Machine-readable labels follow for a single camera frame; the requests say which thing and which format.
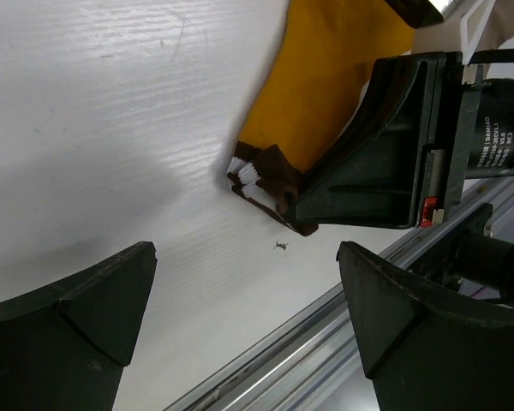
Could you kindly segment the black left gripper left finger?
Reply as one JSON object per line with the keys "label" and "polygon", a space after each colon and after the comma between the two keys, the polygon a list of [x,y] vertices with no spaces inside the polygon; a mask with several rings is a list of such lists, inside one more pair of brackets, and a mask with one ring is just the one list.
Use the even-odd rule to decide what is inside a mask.
{"label": "black left gripper left finger", "polygon": [[150,241],[0,302],[0,410],[110,410],[157,267]]}

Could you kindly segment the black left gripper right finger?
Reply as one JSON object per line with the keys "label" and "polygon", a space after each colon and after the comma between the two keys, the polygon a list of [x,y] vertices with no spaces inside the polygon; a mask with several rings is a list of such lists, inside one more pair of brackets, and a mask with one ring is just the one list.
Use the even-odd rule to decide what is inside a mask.
{"label": "black left gripper right finger", "polygon": [[514,303],[471,299],[347,241],[337,256],[382,410],[514,410]]}

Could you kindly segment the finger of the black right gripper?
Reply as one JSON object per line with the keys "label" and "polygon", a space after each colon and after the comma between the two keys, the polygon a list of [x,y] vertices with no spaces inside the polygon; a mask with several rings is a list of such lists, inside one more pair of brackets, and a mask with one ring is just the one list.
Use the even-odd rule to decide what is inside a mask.
{"label": "finger of the black right gripper", "polygon": [[308,172],[295,222],[414,226],[436,89],[436,55],[378,60],[348,127]]}

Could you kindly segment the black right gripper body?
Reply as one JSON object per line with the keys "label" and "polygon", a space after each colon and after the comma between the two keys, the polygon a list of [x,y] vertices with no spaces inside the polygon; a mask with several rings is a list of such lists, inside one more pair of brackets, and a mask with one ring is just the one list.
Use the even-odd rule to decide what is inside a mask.
{"label": "black right gripper body", "polygon": [[514,63],[514,51],[479,51],[468,64],[448,52],[437,137],[439,173],[426,194],[419,224],[443,223],[459,204],[467,179],[514,176],[514,79],[488,79],[488,64]]}

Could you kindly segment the mustard yellow striped sock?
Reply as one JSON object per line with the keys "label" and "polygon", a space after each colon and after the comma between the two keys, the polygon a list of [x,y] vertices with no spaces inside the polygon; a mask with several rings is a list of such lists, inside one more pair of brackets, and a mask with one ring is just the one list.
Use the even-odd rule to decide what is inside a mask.
{"label": "mustard yellow striped sock", "polygon": [[409,52],[415,31],[385,1],[292,1],[282,43],[238,132],[226,171],[231,191],[290,223],[306,174],[355,114],[376,60]]}

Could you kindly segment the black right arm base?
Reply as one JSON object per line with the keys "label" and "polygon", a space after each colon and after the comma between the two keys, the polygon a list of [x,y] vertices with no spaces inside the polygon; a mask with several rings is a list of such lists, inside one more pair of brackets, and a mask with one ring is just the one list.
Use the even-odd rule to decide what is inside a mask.
{"label": "black right arm base", "polygon": [[453,291],[465,279],[499,293],[490,300],[514,303],[514,242],[485,233],[493,206],[485,203],[409,266],[409,272]]}

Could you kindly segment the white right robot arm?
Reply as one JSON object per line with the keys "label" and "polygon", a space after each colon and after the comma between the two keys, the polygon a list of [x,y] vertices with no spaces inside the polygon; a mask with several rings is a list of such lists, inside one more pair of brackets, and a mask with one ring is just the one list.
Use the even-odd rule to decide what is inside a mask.
{"label": "white right robot arm", "polygon": [[347,128],[308,173],[292,223],[408,229],[444,222],[468,179],[514,176],[514,1],[396,1],[411,54],[376,60]]}

